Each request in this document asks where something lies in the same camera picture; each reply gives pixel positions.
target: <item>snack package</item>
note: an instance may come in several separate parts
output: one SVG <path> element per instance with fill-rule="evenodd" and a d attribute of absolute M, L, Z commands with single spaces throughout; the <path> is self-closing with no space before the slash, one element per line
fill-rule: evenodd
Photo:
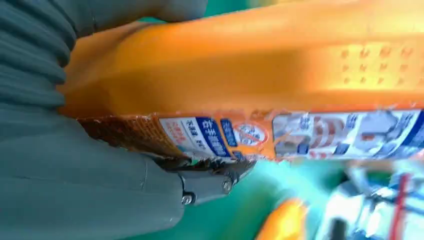
<path fill-rule="evenodd" d="M 61 113 L 164 156 L 401 159 L 424 146 L 424 1 L 302 1 L 78 40 Z"/>

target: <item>product label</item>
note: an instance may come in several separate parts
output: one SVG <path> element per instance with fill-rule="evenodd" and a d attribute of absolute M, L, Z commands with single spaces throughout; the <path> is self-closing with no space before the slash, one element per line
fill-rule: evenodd
<path fill-rule="evenodd" d="M 280 157 L 380 159 L 421 148 L 423 122 L 420 110 L 300 113 L 276 116 L 272 128 Z"/>
<path fill-rule="evenodd" d="M 115 147 L 170 157 L 272 161 L 405 159 L 424 156 L 424 112 L 274 110 L 153 114 L 79 119 Z"/>
<path fill-rule="evenodd" d="M 176 147 L 189 157 L 230 157 L 220 129 L 210 117 L 161 118 L 160 124 Z"/>

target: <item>green floor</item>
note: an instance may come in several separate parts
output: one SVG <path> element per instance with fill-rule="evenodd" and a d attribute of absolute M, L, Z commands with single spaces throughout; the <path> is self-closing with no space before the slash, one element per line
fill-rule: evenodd
<path fill-rule="evenodd" d="M 209 0 L 207 16 L 249 8 L 245 0 Z M 196 207 L 187 207 L 176 227 L 127 240 L 252 240 L 267 215 L 284 199 L 299 197 L 309 206 L 307 235 L 318 229 L 326 202 L 342 178 L 337 162 L 259 162 L 231 194 Z"/>

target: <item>red pole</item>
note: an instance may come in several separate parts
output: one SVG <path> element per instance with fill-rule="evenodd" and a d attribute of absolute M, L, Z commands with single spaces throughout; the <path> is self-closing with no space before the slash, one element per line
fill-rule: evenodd
<path fill-rule="evenodd" d="M 393 223 L 391 225 L 390 230 L 390 240 L 401 240 L 402 239 L 402 225 L 403 225 L 403 208 L 405 205 L 405 198 L 406 198 L 406 188 L 409 181 L 409 174 L 405 173 L 402 174 L 400 177 L 400 183 L 399 183 L 399 195 L 397 196 L 396 200 L 396 208 L 394 210 L 394 217 L 393 217 Z"/>

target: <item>sleeve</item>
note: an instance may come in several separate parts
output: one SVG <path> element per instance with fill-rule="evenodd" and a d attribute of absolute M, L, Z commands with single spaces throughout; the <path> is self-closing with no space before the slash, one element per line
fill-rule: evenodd
<path fill-rule="evenodd" d="M 0 1 L 0 239 L 119 239 L 175 225 L 182 182 L 57 114 L 76 39 L 142 16 L 200 17 L 201 0 Z"/>

